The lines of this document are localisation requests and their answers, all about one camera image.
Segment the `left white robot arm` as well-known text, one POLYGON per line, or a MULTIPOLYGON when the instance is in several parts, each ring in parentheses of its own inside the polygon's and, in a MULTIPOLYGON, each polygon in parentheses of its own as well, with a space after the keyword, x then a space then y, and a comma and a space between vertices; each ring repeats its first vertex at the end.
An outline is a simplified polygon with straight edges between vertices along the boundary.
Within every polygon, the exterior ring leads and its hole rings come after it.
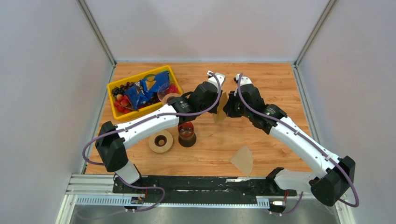
POLYGON ((93 139, 102 160, 100 164, 123 180, 131 193, 138 193, 143 181, 137 167, 128 159, 126 150, 162 130, 193 121, 206 112, 215 113, 223 82, 211 77, 199 84, 188 98, 174 97, 158 110, 130 122, 104 123, 99 136, 93 139))

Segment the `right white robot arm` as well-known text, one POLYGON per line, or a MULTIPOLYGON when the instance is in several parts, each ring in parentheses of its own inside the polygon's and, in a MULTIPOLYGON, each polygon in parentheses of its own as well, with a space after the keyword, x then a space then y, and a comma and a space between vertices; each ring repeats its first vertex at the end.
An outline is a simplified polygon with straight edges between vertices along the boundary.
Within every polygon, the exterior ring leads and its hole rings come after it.
POLYGON ((341 158, 325 149, 302 131, 280 107, 265 104, 252 84, 242 84, 237 90, 231 91, 223 110, 231 118, 248 118, 254 127, 281 141, 312 169, 311 172, 274 169, 268 175, 269 193, 278 195, 284 190, 308 192, 322 204, 333 206, 337 201, 346 203, 341 197, 351 189, 355 202, 347 205, 354 208, 359 206, 354 186, 355 161, 349 156, 341 158))

